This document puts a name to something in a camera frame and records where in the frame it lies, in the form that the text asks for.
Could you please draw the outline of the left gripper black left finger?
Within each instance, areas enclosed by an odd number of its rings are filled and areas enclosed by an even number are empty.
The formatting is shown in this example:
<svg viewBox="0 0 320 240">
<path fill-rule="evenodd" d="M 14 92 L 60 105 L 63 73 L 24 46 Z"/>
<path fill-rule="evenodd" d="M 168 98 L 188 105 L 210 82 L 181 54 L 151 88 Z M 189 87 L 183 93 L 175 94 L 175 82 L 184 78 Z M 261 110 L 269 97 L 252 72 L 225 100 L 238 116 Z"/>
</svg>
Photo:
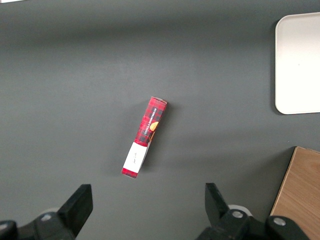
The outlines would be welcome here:
<svg viewBox="0 0 320 240">
<path fill-rule="evenodd" d="M 30 223 L 17 226 L 0 222 L 2 240 L 75 240 L 93 211 L 92 186 L 82 184 L 57 210 L 40 214 Z"/>
</svg>

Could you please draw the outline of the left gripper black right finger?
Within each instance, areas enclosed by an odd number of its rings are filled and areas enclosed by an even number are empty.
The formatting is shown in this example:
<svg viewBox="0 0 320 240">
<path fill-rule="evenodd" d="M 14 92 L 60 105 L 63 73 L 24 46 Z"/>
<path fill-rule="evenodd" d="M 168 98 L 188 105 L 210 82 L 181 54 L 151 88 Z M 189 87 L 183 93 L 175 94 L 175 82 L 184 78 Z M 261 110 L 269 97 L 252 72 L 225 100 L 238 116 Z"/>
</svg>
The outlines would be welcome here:
<svg viewBox="0 0 320 240">
<path fill-rule="evenodd" d="M 205 211 L 210 226 L 198 240 L 308 240 L 309 237 L 292 219 L 271 215 L 258 221 L 242 206 L 228 205 L 214 183 L 205 184 Z"/>
</svg>

